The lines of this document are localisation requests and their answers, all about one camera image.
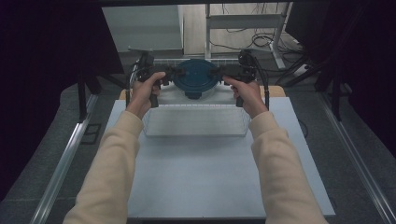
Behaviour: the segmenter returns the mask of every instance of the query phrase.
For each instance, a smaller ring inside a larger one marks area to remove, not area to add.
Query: black curtain
[[[374,1],[349,39],[343,78],[349,102],[396,157],[395,1]]]
[[[0,5],[3,200],[53,121],[61,92],[78,74],[123,70],[99,5],[13,0]]]

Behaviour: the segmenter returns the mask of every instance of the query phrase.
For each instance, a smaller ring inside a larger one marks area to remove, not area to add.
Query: transparent plastic container
[[[245,136],[250,122],[235,105],[160,105],[143,118],[146,136]]]

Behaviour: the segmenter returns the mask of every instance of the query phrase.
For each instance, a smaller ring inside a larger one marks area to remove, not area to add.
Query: hand
[[[131,102],[126,107],[126,110],[142,119],[151,108],[149,96],[151,94],[160,94],[160,88],[158,86],[153,86],[155,81],[161,79],[164,76],[164,72],[154,73],[145,82],[136,81],[133,85]]]
[[[226,76],[223,77],[223,80],[232,85],[234,99],[238,96],[244,99],[243,107],[252,119],[260,113],[268,111],[267,106],[262,101],[260,86],[257,81],[245,83]]]

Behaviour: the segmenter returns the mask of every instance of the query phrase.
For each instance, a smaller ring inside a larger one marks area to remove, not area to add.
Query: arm
[[[134,179],[137,141],[143,129],[142,118],[150,108],[149,95],[158,73],[144,83],[136,83],[131,103],[116,125],[102,137],[91,168],[67,213],[64,223],[126,223],[127,202]]]
[[[259,170],[266,223],[327,223],[309,187],[297,150],[263,103],[259,85],[228,77],[224,80],[233,85],[234,98],[242,96],[243,107],[252,117],[251,148]]]

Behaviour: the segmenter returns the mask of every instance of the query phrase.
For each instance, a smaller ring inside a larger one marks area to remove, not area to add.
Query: cream sweater
[[[64,223],[126,223],[142,121],[122,112],[102,137],[76,205]],[[259,169],[267,224],[327,223],[306,180],[297,150],[271,112],[254,118],[252,152]]]

